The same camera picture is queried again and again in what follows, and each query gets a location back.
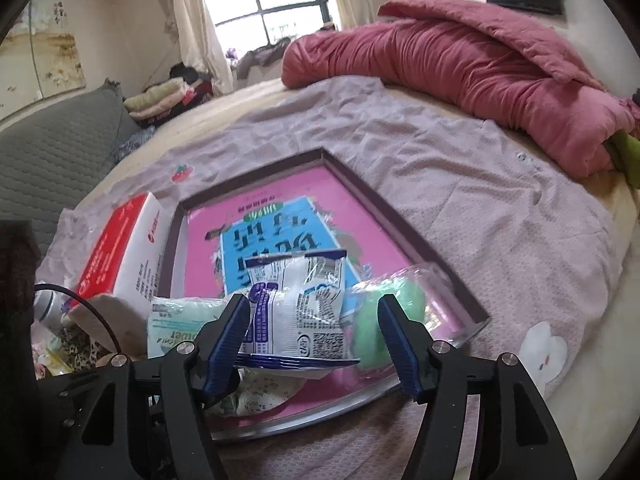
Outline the floral cream cloth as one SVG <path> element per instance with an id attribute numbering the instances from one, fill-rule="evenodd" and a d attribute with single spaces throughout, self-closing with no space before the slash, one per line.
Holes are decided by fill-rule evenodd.
<path id="1" fill-rule="evenodd" d="M 271 375 L 252 368 L 240 368 L 239 376 L 235 392 L 212 406 L 209 414 L 230 418 L 269 412 L 288 402 L 306 384 L 304 378 Z"/>

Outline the folded clothes pile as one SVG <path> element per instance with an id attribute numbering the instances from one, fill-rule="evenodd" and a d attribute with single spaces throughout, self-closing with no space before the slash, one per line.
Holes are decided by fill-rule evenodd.
<path id="1" fill-rule="evenodd" d="M 213 97 L 209 74 L 179 63 L 171 67 L 167 80 L 126 99 L 124 107 L 142 128 L 159 127 Z"/>

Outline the cream curtain left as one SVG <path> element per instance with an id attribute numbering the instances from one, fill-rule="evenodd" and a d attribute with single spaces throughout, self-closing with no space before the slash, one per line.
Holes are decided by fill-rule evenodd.
<path id="1" fill-rule="evenodd" d="M 204 0 L 158 0 L 165 13 L 165 32 L 178 40 L 186 67 L 206 73 L 216 96 L 233 91 L 233 77 Z"/>

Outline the green cloth under quilt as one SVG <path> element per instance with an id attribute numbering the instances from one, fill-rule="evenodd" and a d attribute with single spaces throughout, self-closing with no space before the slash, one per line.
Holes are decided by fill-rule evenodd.
<path id="1" fill-rule="evenodd" d="M 615 168 L 622 172 L 628 184 L 640 188 L 640 141 L 629 133 L 617 131 L 603 143 Z"/>

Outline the mauve bed sheet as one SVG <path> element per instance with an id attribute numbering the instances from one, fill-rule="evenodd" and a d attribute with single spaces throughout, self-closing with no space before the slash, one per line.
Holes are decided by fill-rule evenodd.
<path id="1" fill-rule="evenodd" d="M 489 120 L 371 78 L 304 90 L 265 82 L 164 125 L 74 209 L 64 210 L 42 280 L 78 281 L 115 206 L 151 191 L 168 209 L 203 188 L 312 148 L 326 148 L 437 250 L 491 321 L 478 356 L 547 348 L 535 382 L 552 408 L 580 398 L 608 322 L 638 195 L 619 172 L 575 181 L 536 146 Z"/>

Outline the grey quilted headboard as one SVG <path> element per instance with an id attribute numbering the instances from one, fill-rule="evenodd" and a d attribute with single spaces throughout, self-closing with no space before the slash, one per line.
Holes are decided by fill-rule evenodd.
<path id="1" fill-rule="evenodd" d="M 28 220 L 45 254 L 65 209 L 75 208 L 116 166 L 116 152 L 140 127 L 122 89 L 52 104 L 1 131 L 1 218 Z"/>

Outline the blue white plastic packet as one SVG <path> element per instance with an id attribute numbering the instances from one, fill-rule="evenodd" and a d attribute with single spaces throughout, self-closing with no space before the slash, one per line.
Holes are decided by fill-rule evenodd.
<path id="1" fill-rule="evenodd" d="M 252 319 L 239 366 L 302 374 L 358 364 L 341 323 L 345 249 L 250 257 L 245 267 Z"/>

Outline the red tissue pack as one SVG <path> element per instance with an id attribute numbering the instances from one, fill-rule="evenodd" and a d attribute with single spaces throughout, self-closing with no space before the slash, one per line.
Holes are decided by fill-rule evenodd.
<path id="1" fill-rule="evenodd" d="M 104 318 L 74 300 L 68 316 L 114 352 L 146 355 L 146 323 L 160 282 L 171 216 L 151 193 L 116 208 L 94 245 L 76 287 Z"/>

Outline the pink and blue book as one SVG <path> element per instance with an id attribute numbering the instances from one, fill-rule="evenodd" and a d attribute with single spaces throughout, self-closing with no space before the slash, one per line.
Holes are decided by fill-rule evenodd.
<path id="1" fill-rule="evenodd" d="M 408 266 L 436 264 L 419 255 L 405 232 L 391 226 L 382 211 L 335 171 L 317 166 L 188 209 L 177 245 L 172 294 L 247 294 L 247 258 L 333 248 L 347 252 L 346 289 Z M 464 315 L 456 297 L 454 316 L 461 328 L 446 341 L 462 337 Z"/>

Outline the wall painting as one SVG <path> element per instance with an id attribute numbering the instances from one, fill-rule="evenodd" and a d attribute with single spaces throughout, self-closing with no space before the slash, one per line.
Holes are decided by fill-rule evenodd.
<path id="1" fill-rule="evenodd" d="M 60 0 L 30 0 L 1 43 L 1 116 L 85 88 L 76 38 Z"/>

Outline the grey shallow tray box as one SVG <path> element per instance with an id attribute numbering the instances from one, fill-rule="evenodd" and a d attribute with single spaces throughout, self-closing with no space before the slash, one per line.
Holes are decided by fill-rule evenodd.
<path id="1" fill-rule="evenodd" d="M 394 390 L 384 295 L 455 347 L 489 322 L 436 250 L 322 148 L 180 200 L 158 291 L 250 300 L 239 388 L 209 413 L 227 441 L 325 422 Z"/>

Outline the green sponge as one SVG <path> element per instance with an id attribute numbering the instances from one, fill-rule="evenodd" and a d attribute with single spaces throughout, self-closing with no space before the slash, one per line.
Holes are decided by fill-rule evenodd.
<path id="1" fill-rule="evenodd" d="M 461 323 L 454 316 L 456 297 L 448 276 L 435 263 L 408 266 L 391 274 L 362 281 L 346 289 L 341 323 L 348 355 L 364 376 L 383 373 L 393 365 L 385 335 L 395 330 L 393 315 L 378 305 L 393 297 L 406 318 L 422 324 L 431 337 L 450 340 Z"/>

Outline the green wet wipes pack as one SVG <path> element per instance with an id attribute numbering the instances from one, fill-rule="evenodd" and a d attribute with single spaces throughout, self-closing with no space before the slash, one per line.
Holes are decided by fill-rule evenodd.
<path id="1" fill-rule="evenodd" d="M 146 324 L 148 358 L 163 356 L 183 341 L 194 341 L 201 328 L 220 318 L 231 297 L 154 297 Z"/>

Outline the leopard print scrunchie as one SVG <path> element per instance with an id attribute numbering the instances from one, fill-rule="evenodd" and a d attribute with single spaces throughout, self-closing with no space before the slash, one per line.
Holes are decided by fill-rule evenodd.
<path id="1" fill-rule="evenodd" d="M 58 348 L 73 372 L 95 368 L 102 351 L 102 347 L 77 326 L 62 328 L 58 335 Z"/>

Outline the pink quilt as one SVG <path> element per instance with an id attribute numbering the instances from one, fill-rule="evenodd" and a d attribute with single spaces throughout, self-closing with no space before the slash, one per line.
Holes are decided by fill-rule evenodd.
<path id="1" fill-rule="evenodd" d="M 603 143 L 617 131 L 639 140 L 638 104 L 608 92 L 554 29 L 490 3 L 390 0 L 375 23 L 315 32 L 285 51 L 288 88 L 346 75 L 522 130 L 574 179 L 616 169 Z"/>

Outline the white pill bottle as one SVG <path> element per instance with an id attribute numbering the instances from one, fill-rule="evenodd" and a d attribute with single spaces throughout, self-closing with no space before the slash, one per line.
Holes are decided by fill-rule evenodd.
<path id="1" fill-rule="evenodd" d="M 62 292 L 50 289 L 37 290 L 34 299 L 34 319 L 55 336 L 61 336 L 67 300 L 67 296 Z"/>

